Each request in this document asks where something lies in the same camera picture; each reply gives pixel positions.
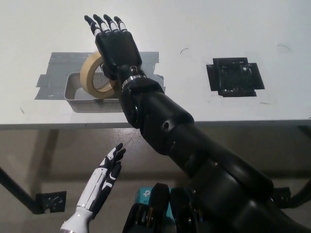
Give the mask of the black and white right hand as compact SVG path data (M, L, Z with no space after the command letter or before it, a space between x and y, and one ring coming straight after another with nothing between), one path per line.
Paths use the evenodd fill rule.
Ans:
M95 37L98 52L103 58L102 71L106 77L123 83L135 75L144 76L142 59L132 34L117 16L84 16Z

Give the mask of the white and black left hand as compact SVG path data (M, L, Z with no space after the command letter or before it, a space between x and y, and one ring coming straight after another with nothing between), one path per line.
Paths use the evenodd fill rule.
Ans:
M77 203L78 207L89 210L93 216L99 213L121 171L121 159L125 152L123 143L120 143L104 157L90 176Z

